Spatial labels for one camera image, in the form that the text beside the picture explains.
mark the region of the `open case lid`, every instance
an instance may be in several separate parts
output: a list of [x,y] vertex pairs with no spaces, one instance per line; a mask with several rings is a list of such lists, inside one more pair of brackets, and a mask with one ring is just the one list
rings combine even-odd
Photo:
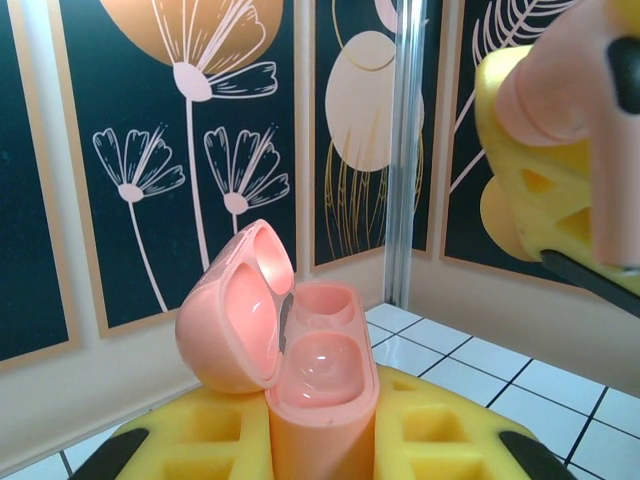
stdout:
[[204,385],[249,393],[276,383],[280,314],[293,286],[291,261],[267,222],[258,220],[229,241],[176,320],[180,355]]

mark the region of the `floral wall art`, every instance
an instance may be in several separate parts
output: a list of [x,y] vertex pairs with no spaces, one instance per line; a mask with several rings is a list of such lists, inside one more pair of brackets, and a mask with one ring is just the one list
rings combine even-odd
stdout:
[[[441,10],[441,2],[429,2],[424,88],[417,99],[419,249],[427,239]],[[391,0],[316,3],[314,267],[384,245],[396,19]]]
[[295,265],[293,0],[51,0],[103,335],[166,318],[238,230]]
[[473,103],[475,71],[482,59],[499,48],[532,44],[573,3],[575,0],[481,0],[467,1],[461,9],[464,18],[443,252],[448,259],[566,284],[526,256],[504,252],[486,232],[481,206],[499,203],[499,192],[478,140]]
[[77,343],[27,48],[19,4],[1,2],[0,369]]

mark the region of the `pink plastic case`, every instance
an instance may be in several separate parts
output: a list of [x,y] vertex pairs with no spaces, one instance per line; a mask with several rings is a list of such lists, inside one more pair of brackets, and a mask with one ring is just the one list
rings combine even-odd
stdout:
[[[292,292],[283,346],[280,314]],[[204,385],[265,390],[277,478],[372,478],[380,387],[360,296],[338,283],[294,286],[268,223],[222,250],[180,309],[176,338]]]

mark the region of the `metal pole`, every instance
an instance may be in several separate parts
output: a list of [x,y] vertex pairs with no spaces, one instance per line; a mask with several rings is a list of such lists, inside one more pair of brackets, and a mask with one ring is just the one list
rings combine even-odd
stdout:
[[398,0],[384,299],[407,308],[427,0]]

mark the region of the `leaf illustration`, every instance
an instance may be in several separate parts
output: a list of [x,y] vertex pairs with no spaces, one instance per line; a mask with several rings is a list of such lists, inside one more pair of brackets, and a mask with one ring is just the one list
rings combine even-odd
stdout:
[[[471,49],[473,63],[477,68],[482,59],[491,52],[506,47],[531,45],[559,15],[567,11],[578,0],[492,0],[487,5],[484,17],[476,20]],[[475,89],[456,119],[455,132],[464,121],[476,98]],[[484,158],[481,150],[451,183],[449,194],[473,167]]]

